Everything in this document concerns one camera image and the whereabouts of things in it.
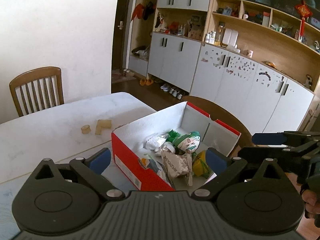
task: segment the cardboard box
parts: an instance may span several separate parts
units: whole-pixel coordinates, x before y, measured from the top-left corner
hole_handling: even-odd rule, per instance
[[[209,114],[189,102],[181,102],[156,113],[147,115],[116,129],[112,134],[112,152],[115,163],[132,183],[143,191],[173,191],[153,170],[145,169],[138,159],[150,154],[162,163],[154,151],[143,148],[151,135],[160,135],[175,130],[180,134],[198,131],[201,142],[197,153],[213,147],[228,156],[236,145],[240,133],[225,123],[212,121]],[[176,190],[194,191],[204,183],[203,177],[193,177],[193,186],[188,187],[183,177],[173,180]]]

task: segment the rug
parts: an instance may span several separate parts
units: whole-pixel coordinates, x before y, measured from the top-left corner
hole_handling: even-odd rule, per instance
[[[132,76],[124,76],[120,69],[111,71],[111,84],[136,79]]]

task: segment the silver screw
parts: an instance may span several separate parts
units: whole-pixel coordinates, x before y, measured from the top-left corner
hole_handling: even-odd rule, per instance
[[[197,197],[207,197],[210,195],[210,191],[207,189],[204,189],[204,188],[199,188],[199,189],[195,190],[194,193]]]
[[[119,189],[110,189],[107,191],[108,197],[120,197],[122,195],[122,191]]]

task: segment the barcode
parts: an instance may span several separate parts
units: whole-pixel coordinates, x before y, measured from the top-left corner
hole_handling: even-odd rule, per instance
[[[118,167],[123,171],[123,173],[129,178],[129,180],[131,180],[131,182],[139,190],[141,190],[141,181],[138,180],[138,178],[128,169],[128,167],[124,165],[124,163],[118,158],[117,155],[115,155],[115,162],[118,165]]]

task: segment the marble tabletop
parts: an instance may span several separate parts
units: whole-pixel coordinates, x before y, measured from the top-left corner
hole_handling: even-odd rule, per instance
[[[68,163],[75,157],[88,158],[104,147],[112,150],[112,130],[154,112],[130,94],[115,93],[64,104],[1,124],[0,149],[4,157],[0,163],[0,181],[10,181],[0,184],[0,239],[11,239],[19,233],[11,212],[12,201],[43,158]],[[101,136],[94,134],[98,119],[112,119],[112,129],[104,130]],[[81,133],[80,128],[85,124],[91,127],[90,134]],[[137,190],[113,159],[102,175],[126,194]]]

